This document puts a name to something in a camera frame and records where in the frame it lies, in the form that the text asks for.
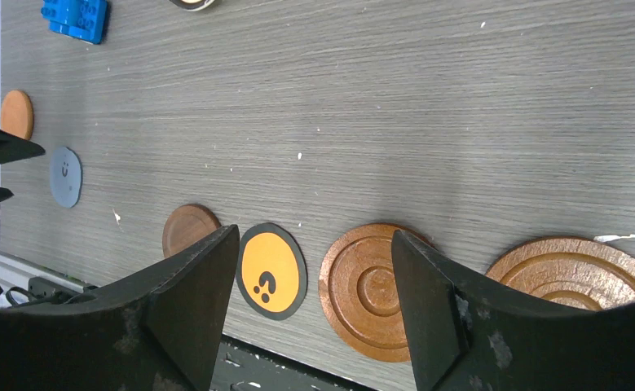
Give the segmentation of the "glossy brown grooved wooden coaster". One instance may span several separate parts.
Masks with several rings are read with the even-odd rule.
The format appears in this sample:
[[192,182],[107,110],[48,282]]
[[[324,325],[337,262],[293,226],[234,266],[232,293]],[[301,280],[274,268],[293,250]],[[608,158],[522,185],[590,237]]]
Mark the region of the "glossy brown grooved wooden coaster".
[[499,257],[486,276],[534,297],[583,310],[635,302],[635,258],[591,239],[528,241]]

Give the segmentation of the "white serving tray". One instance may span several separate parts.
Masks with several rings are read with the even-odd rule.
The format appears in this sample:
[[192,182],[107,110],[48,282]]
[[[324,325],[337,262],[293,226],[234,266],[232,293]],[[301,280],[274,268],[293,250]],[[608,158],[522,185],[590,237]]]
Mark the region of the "white serving tray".
[[170,2],[184,11],[201,11],[211,7],[215,0],[170,0]]

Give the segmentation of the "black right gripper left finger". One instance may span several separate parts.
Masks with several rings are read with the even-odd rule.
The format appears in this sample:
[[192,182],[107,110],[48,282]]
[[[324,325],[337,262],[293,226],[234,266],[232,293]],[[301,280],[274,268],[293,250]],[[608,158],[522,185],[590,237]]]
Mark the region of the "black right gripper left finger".
[[239,247],[223,226],[67,301],[0,309],[0,390],[207,390]]

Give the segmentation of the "plain orange round coaster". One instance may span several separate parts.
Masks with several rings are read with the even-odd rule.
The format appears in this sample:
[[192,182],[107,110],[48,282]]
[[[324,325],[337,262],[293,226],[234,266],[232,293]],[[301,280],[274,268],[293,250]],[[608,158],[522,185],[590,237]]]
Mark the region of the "plain orange round coaster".
[[33,105],[22,90],[9,91],[1,104],[0,129],[24,140],[33,134]]

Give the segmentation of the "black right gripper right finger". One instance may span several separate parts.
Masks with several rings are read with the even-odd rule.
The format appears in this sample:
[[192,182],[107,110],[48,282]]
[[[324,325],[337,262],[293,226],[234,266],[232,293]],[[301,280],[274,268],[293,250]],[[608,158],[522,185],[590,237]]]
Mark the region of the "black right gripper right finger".
[[419,390],[635,390],[635,302],[589,311],[509,288],[396,231]]

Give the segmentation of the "dark brown wooden coaster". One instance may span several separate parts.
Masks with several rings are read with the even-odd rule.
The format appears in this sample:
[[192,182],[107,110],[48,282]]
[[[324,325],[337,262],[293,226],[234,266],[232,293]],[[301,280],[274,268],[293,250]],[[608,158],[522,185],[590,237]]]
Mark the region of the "dark brown wooden coaster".
[[180,253],[214,233],[220,226],[216,216],[203,205],[185,204],[178,207],[169,215],[162,232],[164,258]]

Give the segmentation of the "orange black-rimmed coaster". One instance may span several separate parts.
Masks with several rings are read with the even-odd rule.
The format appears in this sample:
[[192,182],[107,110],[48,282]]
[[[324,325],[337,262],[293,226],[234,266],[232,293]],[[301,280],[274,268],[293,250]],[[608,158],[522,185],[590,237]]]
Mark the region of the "orange black-rimmed coaster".
[[236,284],[258,314],[275,321],[291,317],[303,303],[308,285],[298,242],[271,222],[250,227],[240,239]]

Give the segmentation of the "blue smiley foam coaster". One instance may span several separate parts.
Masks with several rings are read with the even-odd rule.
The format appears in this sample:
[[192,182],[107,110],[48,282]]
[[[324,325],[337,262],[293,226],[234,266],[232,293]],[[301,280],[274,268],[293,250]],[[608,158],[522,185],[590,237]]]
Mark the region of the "blue smiley foam coaster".
[[82,189],[82,164],[67,147],[57,147],[49,164],[51,194],[61,207],[70,209],[79,201]]

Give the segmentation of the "blue toy car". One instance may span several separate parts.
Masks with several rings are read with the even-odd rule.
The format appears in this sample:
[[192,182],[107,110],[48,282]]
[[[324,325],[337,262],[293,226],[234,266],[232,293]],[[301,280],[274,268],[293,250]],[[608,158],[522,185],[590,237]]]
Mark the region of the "blue toy car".
[[41,15],[53,33],[99,45],[107,11],[106,0],[43,0]]

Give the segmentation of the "aluminium table edge rail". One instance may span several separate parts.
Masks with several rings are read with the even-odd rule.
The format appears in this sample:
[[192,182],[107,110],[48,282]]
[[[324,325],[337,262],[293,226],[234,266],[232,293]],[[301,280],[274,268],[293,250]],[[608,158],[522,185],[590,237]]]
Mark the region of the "aluminium table edge rail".
[[0,250],[0,309],[69,303],[95,289],[94,285]]

